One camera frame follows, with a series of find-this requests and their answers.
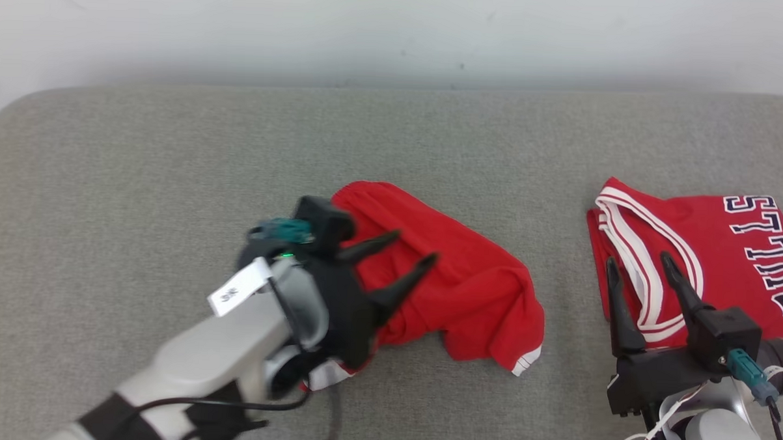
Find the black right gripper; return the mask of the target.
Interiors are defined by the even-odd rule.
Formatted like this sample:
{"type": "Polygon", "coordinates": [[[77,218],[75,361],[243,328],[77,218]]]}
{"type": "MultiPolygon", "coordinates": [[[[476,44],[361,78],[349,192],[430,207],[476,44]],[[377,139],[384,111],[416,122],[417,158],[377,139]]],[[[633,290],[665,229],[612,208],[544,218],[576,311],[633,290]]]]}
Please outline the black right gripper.
{"type": "MultiPolygon", "coordinates": [[[[686,328],[695,329],[698,315],[715,309],[696,293],[670,253],[661,252],[661,265],[677,295],[686,328]]],[[[718,361],[703,364],[685,347],[644,353],[646,341],[627,306],[622,274],[613,257],[606,262],[606,274],[611,349],[616,358],[616,374],[607,387],[613,415],[641,412],[654,402],[726,375],[718,361]]]]}

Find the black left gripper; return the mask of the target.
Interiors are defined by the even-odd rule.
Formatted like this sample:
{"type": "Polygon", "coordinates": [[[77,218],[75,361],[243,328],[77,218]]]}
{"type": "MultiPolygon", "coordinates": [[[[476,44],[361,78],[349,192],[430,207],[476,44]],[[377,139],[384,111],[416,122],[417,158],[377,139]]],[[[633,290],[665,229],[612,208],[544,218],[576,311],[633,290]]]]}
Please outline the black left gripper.
{"type": "Polygon", "coordinates": [[[236,265],[248,266],[257,257],[273,272],[273,297],[292,329],[292,341],[303,350],[309,368],[330,359],[360,367],[370,356],[373,324],[385,325],[439,258],[438,252],[418,260],[413,269],[370,293],[356,278],[353,266],[393,244],[400,230],[392,230],[343,248],[337,253],[312,252],[284,240],[247,240],[236,265]]]}

